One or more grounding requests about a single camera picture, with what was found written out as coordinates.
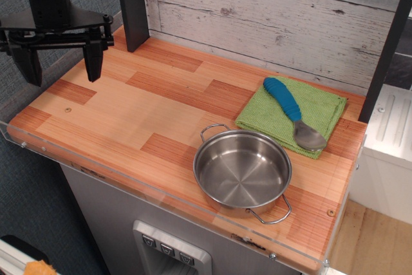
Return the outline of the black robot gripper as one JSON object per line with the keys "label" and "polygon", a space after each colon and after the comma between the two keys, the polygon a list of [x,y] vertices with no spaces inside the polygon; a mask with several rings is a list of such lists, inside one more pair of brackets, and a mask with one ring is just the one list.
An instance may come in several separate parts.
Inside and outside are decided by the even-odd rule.
{"label": "black robot gripper", "polygon": [[64,48],[82,48],[88,80],[99,79],[103,50],[114,45],[113,18],[81,9],[71,0],[29,0],[29,4],[29,9],[1,18],[1,51],[11,54],[26,82],[42,84],[36,50]]}

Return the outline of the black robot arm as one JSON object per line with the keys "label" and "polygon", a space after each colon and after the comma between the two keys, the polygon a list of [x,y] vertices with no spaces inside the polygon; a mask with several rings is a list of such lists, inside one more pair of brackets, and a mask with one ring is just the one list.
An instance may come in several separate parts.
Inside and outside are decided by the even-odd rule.
{"label": "black robot arm", "polygon": [[37,52],[80,48],[88,79],[100,78],[103,54],[114,44],[113,17],[75,6],[71,0],[29,0],[30,8],[1,18],[1,51],[11,56],[25,80],[42,84]]}

